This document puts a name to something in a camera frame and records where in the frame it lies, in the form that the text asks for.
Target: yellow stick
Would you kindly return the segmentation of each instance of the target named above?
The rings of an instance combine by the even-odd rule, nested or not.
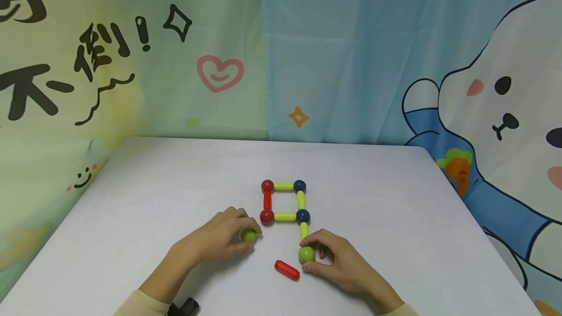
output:
[[[292,183],[273,183],[273,188],[275,190],[293,190]]]
[[[301,222],[301,240],[303,240],[308,235],[308,224],[306,222]]]
[[[296,213],[275,213],[275,220],[276,221],[296,221],[297,214]]]
[[[297,202],[299,204],[299,210],[306,209],[306,200],[304,200],[304,191],[299,190],[297,192]]]

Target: sleeve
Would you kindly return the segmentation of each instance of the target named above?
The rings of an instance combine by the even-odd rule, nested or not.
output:
[[[165,316],[170,304],[152,299],[140,290],[135,290],[118,308],[114,316]]]
[[[404,304],[393,312],[381,316],[418,316],[418,313],[410,305]]]

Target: left hand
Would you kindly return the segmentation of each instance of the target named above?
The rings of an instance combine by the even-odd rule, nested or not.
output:
[[[244,209],[230,206],[223,212],[217,213],[208,223],[179,240],[172,249],[190,257],[193,264],[235,257],[254,247],[252,242],[232,242],[233,236],[244,228],[251,228],[257,234],[262,234],[260,225],[254,218],[248,217]]]

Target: backdrop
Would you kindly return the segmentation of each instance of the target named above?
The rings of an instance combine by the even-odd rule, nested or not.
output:
[[[0,301],[126,136],[267,139],[261,0],[0,0],[0,47]]]
[[[562,0],[263,0],[263,17],[271,139],[425,147],[561,315]]]
[[[0,0],[0,300],[123,138],[269,137],[425,147],[560,316],[561,24],[562,0]]]

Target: red ball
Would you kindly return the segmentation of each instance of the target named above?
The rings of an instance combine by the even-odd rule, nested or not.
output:
[[[261,190],[264,192],[273,190],[273,181],[266,179],[261,183]]]
[[[263,209],[260,213],[260,221],[263,224],[271,224],[275,220],[275,214],[269,209]]]

